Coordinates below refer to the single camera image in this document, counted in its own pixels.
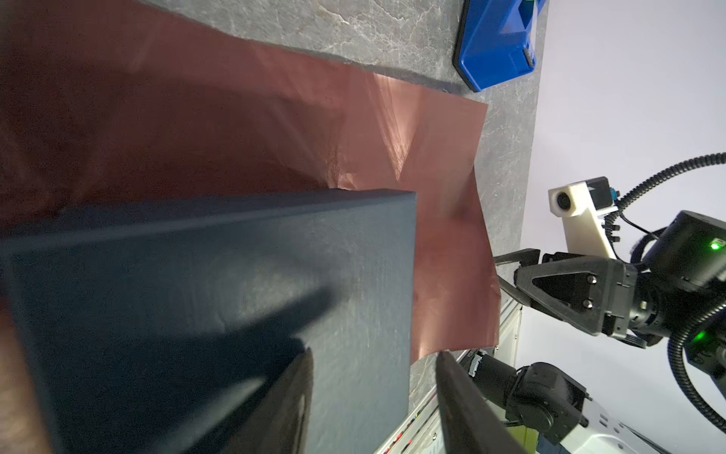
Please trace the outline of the dark red wrapping paper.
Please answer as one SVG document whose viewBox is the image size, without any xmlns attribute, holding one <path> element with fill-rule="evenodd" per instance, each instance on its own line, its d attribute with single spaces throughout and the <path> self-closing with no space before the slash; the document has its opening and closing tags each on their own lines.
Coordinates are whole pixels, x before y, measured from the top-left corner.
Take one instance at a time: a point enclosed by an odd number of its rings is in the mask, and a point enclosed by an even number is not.
<svg viewBox="0 0 726 454">
<path fill-rule="evenodd" d="M 330 189 L 417 197 L 410 365 L 492 345 L 485 105 L 135 1 L 1 5 L 1 240 L 71 209 Z"/>
</svg>

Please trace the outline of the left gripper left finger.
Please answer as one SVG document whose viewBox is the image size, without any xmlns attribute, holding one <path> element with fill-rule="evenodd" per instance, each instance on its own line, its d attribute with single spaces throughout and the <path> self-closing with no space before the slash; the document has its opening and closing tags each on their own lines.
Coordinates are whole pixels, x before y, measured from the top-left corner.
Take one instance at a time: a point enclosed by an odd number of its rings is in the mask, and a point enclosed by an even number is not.
<svg viewBox="0 0 726 454">
<path fill-rule="evenodd" d="M 232 435 L 222 453 L 303 453 L 314 385 L 314 358 L 300 353 Z"/>
</svg>

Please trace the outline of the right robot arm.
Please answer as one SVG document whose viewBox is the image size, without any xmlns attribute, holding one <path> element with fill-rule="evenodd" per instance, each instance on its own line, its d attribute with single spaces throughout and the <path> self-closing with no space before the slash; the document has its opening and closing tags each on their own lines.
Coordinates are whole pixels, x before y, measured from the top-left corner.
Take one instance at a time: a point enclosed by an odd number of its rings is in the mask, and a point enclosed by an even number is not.
<svg viewBox="0 0 726 454">
<path fill-rule="evenodd" d="M 686 172 L 721 166 L 723 153 L 682 161 L 656 173 L 626 194 L 604 177 L 556 187 L 548 193 L 560 218 L 567 249 L 523 249 L 495 259 L 512 264 L 512 281 L 501 288 L 516 302 L 636 348 L 667 343 L 671 374 L 681 392 L 714 427 L 725 420 L 688 376 L 694 367 L 718 389 L 725 386 L 725 224 L 692 211 L 645 231 L 629 259 L 614 246 L 625 210 L 642 196 Z M 588 395 L 574 378 L 548 363 L 513 368 L 479 354 L 470 375 L 482 395 L 505 414 L 508 427 L 534 429 L 566 453 L 646 453 L 654 444 Z"/>
</svg>

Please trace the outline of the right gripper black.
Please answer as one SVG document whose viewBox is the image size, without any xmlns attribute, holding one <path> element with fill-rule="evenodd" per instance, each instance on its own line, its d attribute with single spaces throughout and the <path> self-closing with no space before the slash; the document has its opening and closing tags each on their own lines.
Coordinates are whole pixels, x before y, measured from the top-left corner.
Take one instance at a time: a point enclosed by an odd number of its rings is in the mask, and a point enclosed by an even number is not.
<svg viewBox="0 0 726 454">
<path fill-rule="evenodd" d="M 540 254 L 526 248 L 493 258 L 496 266 L 520 266 L 513 284 L 497 276 L 518 304 L 591 336 L 637 348 L 661 342 L 661 291 L 649 274 L 618 259 L 546 253 L 540 260 Z"/>
</svg>

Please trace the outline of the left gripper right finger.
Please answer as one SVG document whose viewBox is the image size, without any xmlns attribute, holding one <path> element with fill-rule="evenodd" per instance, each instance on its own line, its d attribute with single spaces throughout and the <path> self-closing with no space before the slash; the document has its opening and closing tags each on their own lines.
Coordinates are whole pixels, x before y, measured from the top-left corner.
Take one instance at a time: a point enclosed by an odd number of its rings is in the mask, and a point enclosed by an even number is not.
<svg viewBox="0 0 726 454">
<path fill-rule="evenodd" d="M 447 453 L 526 453 L 450 352 L 438 353 L 435 375 Z"/>
</svg>

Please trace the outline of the dark blue gift box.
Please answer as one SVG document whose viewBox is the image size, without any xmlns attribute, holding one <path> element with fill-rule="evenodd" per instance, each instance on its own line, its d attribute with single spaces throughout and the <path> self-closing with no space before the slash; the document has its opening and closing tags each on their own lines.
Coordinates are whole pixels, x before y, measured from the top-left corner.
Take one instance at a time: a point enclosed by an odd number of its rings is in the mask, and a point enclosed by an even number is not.
<svg viewBox="0 0 726 454">
<path fill-rule="evenodd" d="M 417 197 L 330 189 L 71 209 L 1 240 L 5 453 L 221 453 L 300 353 L 305 453 L 408 411 Z"/>
</svg>

